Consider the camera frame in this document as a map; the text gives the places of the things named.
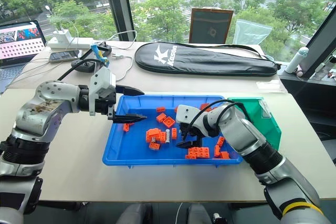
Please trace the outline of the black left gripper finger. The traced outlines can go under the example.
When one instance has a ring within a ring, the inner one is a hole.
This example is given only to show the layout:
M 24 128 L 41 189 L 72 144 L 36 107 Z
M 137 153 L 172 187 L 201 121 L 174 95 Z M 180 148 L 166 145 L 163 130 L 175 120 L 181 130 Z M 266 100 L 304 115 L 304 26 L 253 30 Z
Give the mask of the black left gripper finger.
M 126 114 L 118 115 L 114 110 L 114 106 L 108 106 L 108 120 L 112 120 L 113 123 L 136 123 L 145 120 L 147 117 L 140 114 Z
M 142 92 L 141 90 L 130 86 L 116 85 L 115 90 L 116 93 L 128 96 L 144 95 L 144 92 Z

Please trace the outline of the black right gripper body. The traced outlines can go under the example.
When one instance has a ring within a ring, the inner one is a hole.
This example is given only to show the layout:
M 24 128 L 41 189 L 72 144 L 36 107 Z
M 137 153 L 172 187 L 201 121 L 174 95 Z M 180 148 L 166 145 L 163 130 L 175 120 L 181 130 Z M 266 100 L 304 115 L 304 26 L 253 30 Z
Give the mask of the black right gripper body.
M 192 126 L 190 129 L 188 129 L 189 124 L 187 123 L 180 123 L 180 131 L 181 131 L 181 136 L 182 136 L 182 141 L 194 141 L 195 140 L 187 140 L 188 136 L 191 137 L 205 137 L 205 135 L 196 127 Z

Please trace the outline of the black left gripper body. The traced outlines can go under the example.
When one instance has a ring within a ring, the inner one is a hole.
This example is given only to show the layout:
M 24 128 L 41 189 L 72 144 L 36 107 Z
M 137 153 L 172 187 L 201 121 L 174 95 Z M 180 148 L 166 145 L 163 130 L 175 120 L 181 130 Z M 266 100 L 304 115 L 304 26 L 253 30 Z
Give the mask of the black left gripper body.
M 99 96 L 95 99 L 95 112 L 101 113 L 102 115 L 114 116 L 115 110 L 114 106 L 116 104 L 116 93 L 111 92 L 106 97 Z

